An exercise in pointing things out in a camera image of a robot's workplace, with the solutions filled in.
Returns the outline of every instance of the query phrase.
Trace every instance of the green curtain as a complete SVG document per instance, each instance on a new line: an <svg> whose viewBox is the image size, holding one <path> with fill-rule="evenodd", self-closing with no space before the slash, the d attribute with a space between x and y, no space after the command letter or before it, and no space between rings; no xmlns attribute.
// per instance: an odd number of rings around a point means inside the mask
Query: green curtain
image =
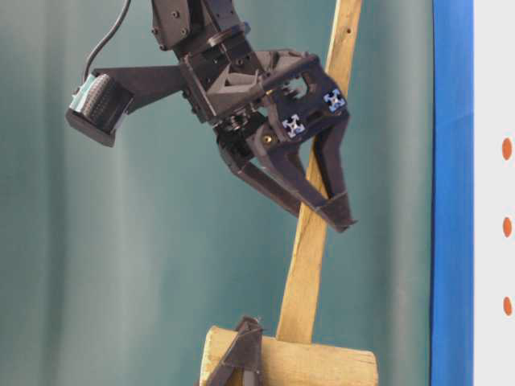
<svg viewBox="0 0 515 386"><path fill-rule="evenodd" d="M236 5L254 48L325 59L334 1ZM114 150L65 124L121 6L0 6L1 385L193 384L211 325L277 325L295 219L226 170L180 96ZM150 21L134 2L96 65L173 64ZM431 2L365 0L342 147L359 223L329 232L314 340L374 351L382 386L428 384L432 73Z"/></svg>

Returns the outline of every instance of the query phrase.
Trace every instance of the black cable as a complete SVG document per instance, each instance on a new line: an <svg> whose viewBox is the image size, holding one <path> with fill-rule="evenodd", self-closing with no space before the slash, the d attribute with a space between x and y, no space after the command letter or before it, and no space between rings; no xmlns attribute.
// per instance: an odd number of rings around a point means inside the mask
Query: black cable
<svg viewBox="0 0 515 386"><path fill-rule="evenodd" d="M104 46L113 38L114 34L117 33L118 29L123 23L123 20L127 16L127 11L129 10L131 0L126 0L125 4L123 5L122 12L118 16L117 21L115 24L111 27L110 31L107 33L106 36L97 44L97 46L91 51L91 53L88 56L88 59L86 61L86 68L84 69L84 75L82 76L82 82L84 83L86 79L88 79L89 75L89 68L91 67L91 63L95 60L98 53L104 48Z"/></svg>

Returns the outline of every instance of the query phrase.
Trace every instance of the wooden stick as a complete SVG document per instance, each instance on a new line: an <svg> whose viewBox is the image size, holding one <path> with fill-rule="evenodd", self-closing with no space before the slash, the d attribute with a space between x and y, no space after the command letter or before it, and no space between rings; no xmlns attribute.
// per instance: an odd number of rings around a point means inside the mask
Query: wooden stick
<svg viewBox="0 0 515 386"><path fill-rule="evenodd" d="M362 0L337 0L336 2L326 68L345 95L348 94L350 83L361 2ZM307 168L307 179L326 195L313 151ZM311 342L326 232L325 222L303 204L300 208L293 257L282 299L277 340L295 343Z"/></svg>

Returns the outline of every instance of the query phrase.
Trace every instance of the white panel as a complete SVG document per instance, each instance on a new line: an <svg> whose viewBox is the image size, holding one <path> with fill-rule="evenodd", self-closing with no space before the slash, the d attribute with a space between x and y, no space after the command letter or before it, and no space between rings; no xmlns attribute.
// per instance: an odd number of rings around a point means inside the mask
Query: white panel
<svg viewBox="0 0 515 386"><path fill-rule="evenodd" d="M515 317L515 5L475 0L475 386L513 384ZM505 160L502 143L513 144ZM503 233L503 220L513 223Z"/></svg>

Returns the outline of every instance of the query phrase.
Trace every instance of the screw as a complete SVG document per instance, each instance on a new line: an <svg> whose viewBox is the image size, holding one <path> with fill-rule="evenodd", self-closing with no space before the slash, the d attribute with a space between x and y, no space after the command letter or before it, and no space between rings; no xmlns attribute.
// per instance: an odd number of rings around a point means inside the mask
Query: screw
<svg viewBox="0 0 515 386"><path fill-rule="evenodd" d="M263 136L263 143L265 145L269 145L270 143L272 143L274 141L274 139L272 138L271 135L264 135Z"/></svg>

